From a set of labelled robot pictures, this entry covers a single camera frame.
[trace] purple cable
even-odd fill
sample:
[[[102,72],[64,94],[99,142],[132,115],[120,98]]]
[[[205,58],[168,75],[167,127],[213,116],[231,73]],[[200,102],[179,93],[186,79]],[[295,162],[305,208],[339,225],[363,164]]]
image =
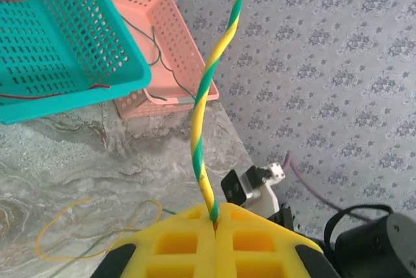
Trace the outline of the purple cable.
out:
[[[281,168],[283,171],[288,170],[290,168],[292,168],[292,171],[294,172],[294,174],[297,176],[298,180],[302,183],[302,185],[305,186],[305,188],[311,193],[313,194],[319,201],[325,203],[327,206],[333,208],[336,211],[342,211],[343,208],[338,207],[336,204],[328,201],[327,199],[325,199],[324,197],[322,197],[320,194],[318,194],[318,192],[312,188],[311,185],[309,185],[309,183],[304,179],[304,177],[302,176],[302,174],[300,174],[298,168],[296,167],[296,164],[294,163],[292,156],[291,156],[291,152],[288,151],[285,157],[285,161],[283,162]],[[348,213],[349,216],[352,216],[353,218],[357,218],[361,221],[365,221],[366,223],[368,223],[369,221],[371,221],[371,219],[366,218],[365,216],[359,215],[359,214],[354,214],[354,213]]]

